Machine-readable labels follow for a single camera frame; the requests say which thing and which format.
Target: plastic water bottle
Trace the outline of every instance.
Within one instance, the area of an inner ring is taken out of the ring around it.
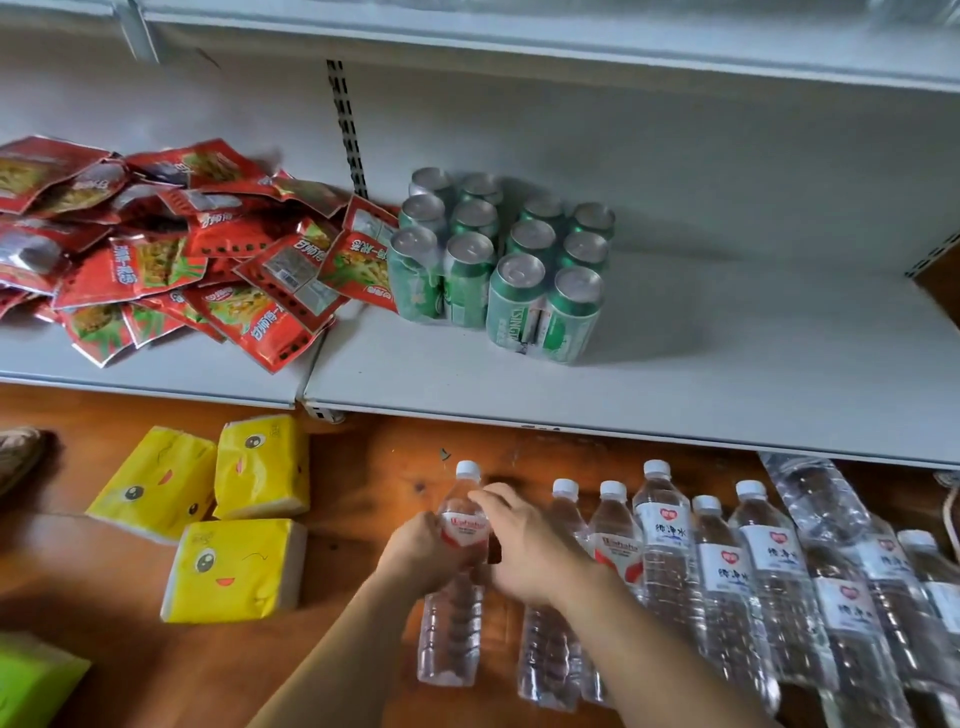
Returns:
[[[730,682],[759,696],[767,713],[780,706],[750,555],[723,520],[720,500],[693,499],[693,537],[700,563],[700,651]]]
[[[553,501],[548,512],[583,547],[588,529],[577,510],[576,481],[553,481]],[[516,665],[520,697],[542,708],[572,713],[580,699],[583,660],[580,642],[563,616],[549,607],[527,607],[523,614],[523,644]]]
[[[900,531],[897,538],[947,629],[956,658],[960,653],[960,567],[944,558],[929,531]]]
[[[646,477],[634,496],[643,526],[643,588],[647,609],[691,642],[689,587],[697,581],[690,534],[690,501],[670,480],[663,460],[643,464]]]
[[[441,536],[451,546],[475,548],[486,561],[490,523],[483,509],[467,498],[480,488],[480,466],[457,463],[457,480],[437,510]],[[469,687],[480,662],[480,622],[484,588],[468,570],[457,574],[439,592],[427,595],[420,623],[417,678],[424,683]]]
[[[759,480],[741,480],[736,494],[740,505],[730,526],[754,564],[754,589],[778,679],[835,690],[836,664],[793,525],[767,502]]]
[[[758,455],[806,539],[847,546],[870,529],[867,507],[826,458],[781,452]]]
[[[808,542],[806,560],[840,681],[828,699],[844,728],[912,727],[910,707],[860,570],[825,542]]]
[[[903,685],[951,692],[957,676],[947,630],[937,617],[890,524],[871,516],[869,532],[843,553],[867,579],[876,615]]]
[[[616,570],[636,598],[642,600],[643,530],[627,508],[627,486],[623,483],[600,483],[600,505],[589,524],[589,551],[596,561]],[[591,703],[612,707],[611,696],[587,655],[581,695]]]

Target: white bottle label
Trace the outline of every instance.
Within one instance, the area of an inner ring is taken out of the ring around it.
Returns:
[[[944,581],[927,581],[926,592],[951,635],[960,635],[960,587]]]
[[[490,522],[477,514],[440,514],[440,536],[451,546],[482,544],[490,537]]]
[[[704,589],[750,596],[754,592],[750,562],[742,548],[720,544],[698,544]]]
[[[854,548],[868,579],[916,583],[917,577],[897,539],[880,536],[867,539]]]
[[[647,546],[690,548],[690,512],[682,505],[640,503],[636,514],[643,525]]]
[[[880,628],[865,584],[819,576],[813,580],[827,629],[874,634]]]
[[[593,559],[614,569],[628,584],[639,584],[643,576],[643,544],[612,533],[590,536]]]
[[[747,539],[755,569],[806,573],[804,553],[800,549],[800,544],[797,543],[797,535],[792,528],[745,525],[740,528],[740,531]]]

